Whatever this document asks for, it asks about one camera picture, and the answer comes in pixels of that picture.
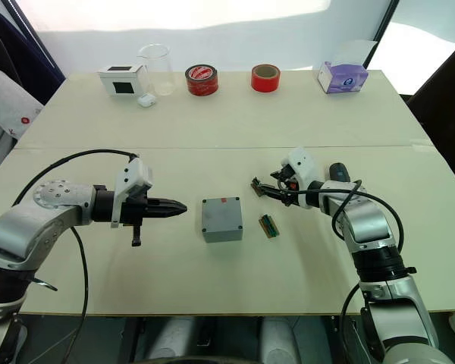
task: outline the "white cloth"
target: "white cloth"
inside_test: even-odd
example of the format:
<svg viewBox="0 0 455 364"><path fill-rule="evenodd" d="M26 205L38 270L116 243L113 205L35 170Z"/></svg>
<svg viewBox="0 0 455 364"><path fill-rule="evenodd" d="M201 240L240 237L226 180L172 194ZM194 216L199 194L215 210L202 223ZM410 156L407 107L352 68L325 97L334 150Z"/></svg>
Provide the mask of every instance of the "white cloth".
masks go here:
<svg viewBox="0 0 455 364"><path fill-rule="evenodd" d="M0 71L0 164L41 110L40 102Z"/></svg>

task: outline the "black screen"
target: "black screen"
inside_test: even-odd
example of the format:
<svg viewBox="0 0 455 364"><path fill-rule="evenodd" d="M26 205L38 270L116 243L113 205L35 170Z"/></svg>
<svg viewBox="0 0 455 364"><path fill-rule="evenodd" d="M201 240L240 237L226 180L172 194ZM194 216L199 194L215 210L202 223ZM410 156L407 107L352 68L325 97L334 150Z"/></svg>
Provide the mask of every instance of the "black screen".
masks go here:
<svg viewBox="0 0 455 364"><path fill-rule="evenodd" d="M113 66L108 69L108 71L128 71L130 70L130 66Z"/></svg>
<svg viewBox="0 0 455 364"><path fill-rule="evenodd" d="M135 93L129 82L113 82L116 93Z"/></svg>

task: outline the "tissue box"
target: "tissue box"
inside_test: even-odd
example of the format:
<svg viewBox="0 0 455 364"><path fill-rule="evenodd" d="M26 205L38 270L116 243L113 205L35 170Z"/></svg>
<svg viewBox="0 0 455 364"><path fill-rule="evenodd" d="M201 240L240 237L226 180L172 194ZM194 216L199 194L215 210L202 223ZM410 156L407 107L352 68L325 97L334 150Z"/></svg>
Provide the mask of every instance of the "tissue box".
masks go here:
<svg viewBox="0 0 455 364"><path fill-rule="evenodd" d="M325 62L318 73L318 81L326 93L350 93L359 91L368 76L362 65Z"/></svg>
<svg viewBox="0 0 455 364"><path fill-rule="evenodd" d="M141 64L108 66L98 73L112 96L141 96L148 91L146 69Z"/></svg>

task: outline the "gray box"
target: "gray box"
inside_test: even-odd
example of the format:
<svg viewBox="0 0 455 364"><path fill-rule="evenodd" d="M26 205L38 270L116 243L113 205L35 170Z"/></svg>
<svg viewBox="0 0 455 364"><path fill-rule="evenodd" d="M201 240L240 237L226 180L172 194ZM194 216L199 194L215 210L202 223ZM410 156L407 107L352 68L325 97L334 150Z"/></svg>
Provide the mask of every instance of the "gray box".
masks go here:
<svg viewBox="0 0 455 364"><path fill-rule="evenodd" d="M243 239L243 217L239 197L202 201L202 235L207 243Z"/></svg>

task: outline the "roll of tape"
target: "roll of tape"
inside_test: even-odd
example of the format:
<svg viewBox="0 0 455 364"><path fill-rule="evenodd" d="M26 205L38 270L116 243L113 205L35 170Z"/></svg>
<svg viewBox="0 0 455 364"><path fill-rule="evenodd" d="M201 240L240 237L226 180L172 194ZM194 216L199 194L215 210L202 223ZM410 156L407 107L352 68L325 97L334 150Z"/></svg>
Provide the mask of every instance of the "roll of tape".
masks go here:
<svg viewBox="0 0 455 364"><path fill-rule="evenodd" d="M261 93L270 93L278 88L281 72L272 64L258 64L251 70L251 87Z"/></svg>
<svg viewBox="0 0 455 364"><path fill-rule="evenodd" d="M189 92L196 96L207 96L218 89L218 72L213 66L196 64L185 71Z"/></svg>

